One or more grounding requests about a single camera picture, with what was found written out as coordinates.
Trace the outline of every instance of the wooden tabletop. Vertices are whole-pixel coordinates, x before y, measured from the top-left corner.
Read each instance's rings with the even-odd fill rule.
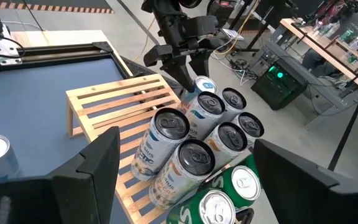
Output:
[[[25,31],[11,32],[11,37],[18,41],[23,47],[45,47],[57,45],[75,45],[90,44],[92,42],[106,41],[113,49],[114,54],[127,70],[130,76],[133,76],[128,66],[111,45],[110,41],[101,30],[64,30],[64,31]]]
[[[303,37],[303,34],[298,31],[295,27],[292,26],[292,23],[296,22],[296,20],[294,19],[282,19],[280,21],[281,25],[283,25],[285,28],[287,28],[289,31],[291,31],[294,35],[296,35],[299,38]],[[310,27],[304,27],[302,28],[304,32],[307,31],[307,29],[310,29]],[[345,76],[347,76],[350,79],[353,79],[355,77],[353,71],[349,70],[348,68],[346,68],[345,66],[343,66],[341,63],[339,63],[337,61],[340,60],[343,63],[345,63],[349,68],[351,69],[355,69],[358,67],[358,62],[356,63],[352,63],[349,64],[346,62],[346,59],[343,58],[334,58],[332,56],[330,56],[327,52],[325,52],[325,50],[321,47],[325,47],[327,46],[329,43],[331,43],[331,40],[329,40],[327,37],[321,37],[321,36],[311,36],[313,38],[314,41],[316,41],[318,44],[315,44],[313,41],[311,41],[309,38],[303,38],[302,42],[304,42],[306,45],[308,45],[310,48],[312,48],[313,50],[315,50],[317,53],[319,53],[323,58],[325,58],[329,63],[331,63],[332,65],[334,65],[339,71],[341,71],[343,74],[345,74]],[[329,48],[329,51],[333,54],[333,55],[344,55],[345,51],[343,51],[343,49],[341,49],[338,46],[332,46]]]

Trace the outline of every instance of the black frame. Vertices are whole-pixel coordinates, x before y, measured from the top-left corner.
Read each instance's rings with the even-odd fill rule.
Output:
[[[23,53],[23,50],[17,50],[19,54]],[[60,55],[53,58],[33,58],[27,59],[26,57],[45,56],[51,54],[72,54],[80,52],[95,51],[91,54],[83,55]],[[131,75],[125,69],[124,65],[119,61],[118,57],[114,54],[113,49],[107,42],[93,42],[92,44],[76,44],[76,45],[61,45],[61,46],[47,46],[47,47],[28,47],[24,49],[25,57],[22,59],[22,63],[19,65],[0,65],[0,72],[47,67],[54,65],[64,65],[69,63],[89,62],[93,60],[111,59],[117,66],[120,74],[124,79],[130,78]]]

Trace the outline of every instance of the metal bracket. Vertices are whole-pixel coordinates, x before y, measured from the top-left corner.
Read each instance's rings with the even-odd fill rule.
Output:
[[[5,25],[2,25],[2,35],[8,39],[11,39],[11,35]],[[19,56],[16,49],[17,45],[12,41],[0,39],[0,55]],[[20,65],[22,60],[20,58],[5,58],[0,57],[0,65]]]

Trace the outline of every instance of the metal frame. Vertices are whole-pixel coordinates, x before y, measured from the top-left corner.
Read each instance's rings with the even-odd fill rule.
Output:
[[[338,111],[342,111],[352,106],[356,99],[358,99],[358,89],[353,90],[351,87],[343,91],[341,94],[337,95],[329,88],[327,88],[324,83],[322,83],[318,78],[316,78],[312,73],[310,73],[305,67],[302,66],[300,62],[294,60],[291,55],[289,55],[281,46],[276,43],[278,37],[285,33],[287,29],[283,25],[279,25],[276,31],[270,36],[270,39],[265,41],[264,44],[269,51],[275,54],[277,57],[286,61],[290,66],[292,66],[299,74],[304,77],[311,86],[316,89],[320,95],[325,97],[333,106],[328,110],[324,111],[326,114],[337,113]],[[260,50],[256,53],[253,61],[250,63],[250,68],[254,67],[257,62],[262,59],[263,54],[265,54],[264,50]],[[314,125],[322,122],[326,119],[326,116],[317,116],[315,119],[311,120],[305,128],[307,130],[311,129]]]
[[[0,72],[111,59],[116,64],[123,79],[131,77],[107,42],[93,42],[92,44],[61,45],[53,47],[29,47],[25,48],[24,51],[25,56],[22,58],[21,64],[5,66],[0,65]],[[48,55],[54,56],[50,58],[42,58],[42,56],[45,57]]]

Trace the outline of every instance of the shelf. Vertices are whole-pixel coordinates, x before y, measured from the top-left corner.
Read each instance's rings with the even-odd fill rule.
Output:
[[[157,218],[166,211],[151,208],[149,195],[135,199],[145,192],[150,182],[134,178],[129,168],[157,107],[176,108],[180,100],[161,75],[148,75],[119,82],[105,83],[69,90],[67,94],[67,131],[70,137],[85,134],[88,142],[112,126],[120,127],[121,160],[116,184],[116,196],[131,223],[161,223]],[[73,127],[73,118],[80,127]]]

